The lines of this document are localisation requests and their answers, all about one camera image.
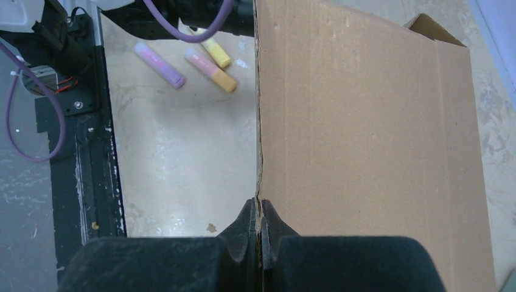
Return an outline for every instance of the white floor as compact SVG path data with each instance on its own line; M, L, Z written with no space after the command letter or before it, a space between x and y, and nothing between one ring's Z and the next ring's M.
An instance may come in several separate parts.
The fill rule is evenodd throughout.
M342 0L404 24L424 12L471 50L497 284L516 268L516 115L467 0ZM219 33L239 81L225 94L183 59L191 46L148 44L187 78L173 89L133 53L138 41L103 19L127 231L211 236L254 195L254 40Z

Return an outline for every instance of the cardboard flap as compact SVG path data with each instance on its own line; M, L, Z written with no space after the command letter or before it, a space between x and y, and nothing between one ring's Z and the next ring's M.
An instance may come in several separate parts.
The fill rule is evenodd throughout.
M417 32L431 40L443 41L445 43L455 44L457 46L465 47L453 35L447 32L444 27L438 24L430 16L422 13L414 17L411 21L404 25L406 28Z

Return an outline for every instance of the screw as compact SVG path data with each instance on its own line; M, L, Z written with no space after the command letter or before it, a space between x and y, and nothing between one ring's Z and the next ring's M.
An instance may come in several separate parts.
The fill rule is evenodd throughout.
M78 110L80 110L83 106L83 103L82 102L74 102L74 107L77 108Z

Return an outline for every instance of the purple tube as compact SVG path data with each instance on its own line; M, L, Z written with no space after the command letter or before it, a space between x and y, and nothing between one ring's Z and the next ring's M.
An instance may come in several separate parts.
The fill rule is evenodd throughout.
M174 69L168 64L163 58L161 58L155 51L149 48L146 44L139 42L134 46L134 52L140 56L149 66L158 72L161 77L167 80L174 88L181 88L185 82L181 73Z

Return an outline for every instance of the white plastic part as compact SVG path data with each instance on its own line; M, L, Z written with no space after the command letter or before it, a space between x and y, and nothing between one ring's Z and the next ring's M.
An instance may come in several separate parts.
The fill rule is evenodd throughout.
M102 10L116 9L134 2L134 0L89 0ZM41 21L43 0L0 0L0 30L7 32L33 32L32 27ZM74 0L61 0L62 4L71 4Z
M33 32L32 26L41 21L43 0L1 0L0 30Z
M111 10L131 4L134 0L91 0L91 2L102 10Z

